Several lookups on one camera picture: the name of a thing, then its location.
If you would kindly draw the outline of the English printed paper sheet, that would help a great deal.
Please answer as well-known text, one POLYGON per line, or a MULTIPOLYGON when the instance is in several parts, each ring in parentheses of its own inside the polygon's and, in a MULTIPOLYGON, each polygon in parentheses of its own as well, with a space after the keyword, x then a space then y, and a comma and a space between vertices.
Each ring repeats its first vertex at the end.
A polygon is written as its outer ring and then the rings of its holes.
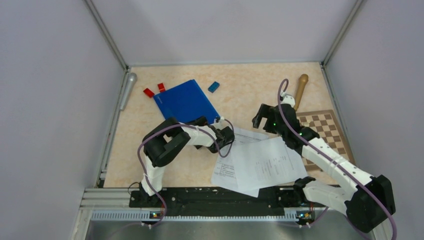
POLYGON ((234 146, 230 151, 241 191, 287 184, 308 176, 301 155, 281 137, 234 146))

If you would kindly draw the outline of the blue clip file folder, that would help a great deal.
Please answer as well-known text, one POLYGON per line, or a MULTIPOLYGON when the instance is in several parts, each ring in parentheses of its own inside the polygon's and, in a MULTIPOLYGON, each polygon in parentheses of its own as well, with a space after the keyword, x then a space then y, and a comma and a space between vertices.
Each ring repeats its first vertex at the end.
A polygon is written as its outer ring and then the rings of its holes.
POLYGON ((188 80, 153 97, 165 119, 174 117, 178 122, 188 123, 206 117, 213 124, 220 116, 196 80, 188 80))

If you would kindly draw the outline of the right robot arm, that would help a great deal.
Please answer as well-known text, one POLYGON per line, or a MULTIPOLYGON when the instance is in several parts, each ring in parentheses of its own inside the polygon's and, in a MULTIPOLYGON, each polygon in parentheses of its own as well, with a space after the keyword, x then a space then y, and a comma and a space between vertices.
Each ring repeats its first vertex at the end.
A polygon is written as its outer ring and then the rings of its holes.
POLYGON ((285 146, 313 162, 331 176, 337 187, 307 176, 295 181, 293 200, 299 206, 310 202, 330 207, 343 214, 363 233, 371 232, 385 220, 394 221, 396 212, 391 181, 384 175, 373 176, 333 150, 318 132, 303 126, 294 110, 294 98, 279 97, 276 106, 261 104, 252 119, 253 128, 266 119, 263 130, 277 134, 285 146))

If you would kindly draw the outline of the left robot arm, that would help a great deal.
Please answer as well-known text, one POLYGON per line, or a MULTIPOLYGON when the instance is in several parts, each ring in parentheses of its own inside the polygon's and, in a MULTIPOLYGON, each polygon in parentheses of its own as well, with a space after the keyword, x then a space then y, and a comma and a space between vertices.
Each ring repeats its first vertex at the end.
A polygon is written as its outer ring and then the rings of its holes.
POLYGON ((139 147, 145 157, 141 200, 149 207, 160 202, 159 192, 163 187, 166 166, 185 146, 204 147, 213 154, 226 157, 230 152, 222 154, 221 149, 232 147, 234 140, 235 128, 223 117, 217 117, 212 124, 205 116, 190 122, 179 122, 175 117, 164 120, 143 138, 139 147))

